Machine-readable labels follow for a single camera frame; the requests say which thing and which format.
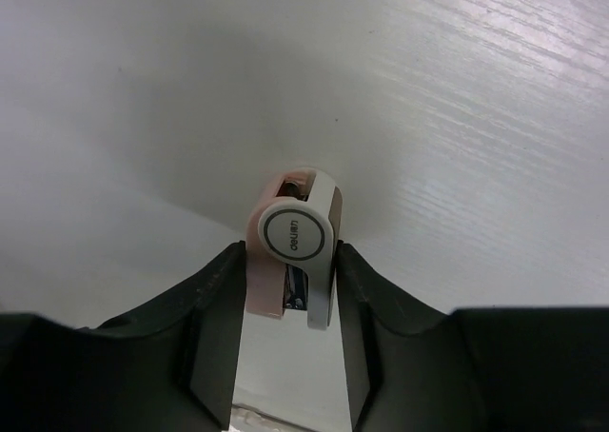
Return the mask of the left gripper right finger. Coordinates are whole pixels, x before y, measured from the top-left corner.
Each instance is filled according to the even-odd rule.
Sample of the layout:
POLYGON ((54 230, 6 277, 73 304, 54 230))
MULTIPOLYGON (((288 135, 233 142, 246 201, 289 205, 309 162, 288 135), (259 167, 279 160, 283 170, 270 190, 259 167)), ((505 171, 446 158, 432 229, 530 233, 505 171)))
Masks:
POLYGON ((356 431, 604 431, 604 307, 450 313, 380 275, 349 244, 337 297, 356 431))

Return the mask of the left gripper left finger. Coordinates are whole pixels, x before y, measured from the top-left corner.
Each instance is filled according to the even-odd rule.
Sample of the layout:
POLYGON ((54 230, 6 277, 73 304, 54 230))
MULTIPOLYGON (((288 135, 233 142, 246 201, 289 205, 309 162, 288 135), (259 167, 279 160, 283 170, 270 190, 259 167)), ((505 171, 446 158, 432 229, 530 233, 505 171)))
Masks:
POLYGON ((245 298, 239 242, 96 328, 3 314, 2 429, 227 430, 245 298))

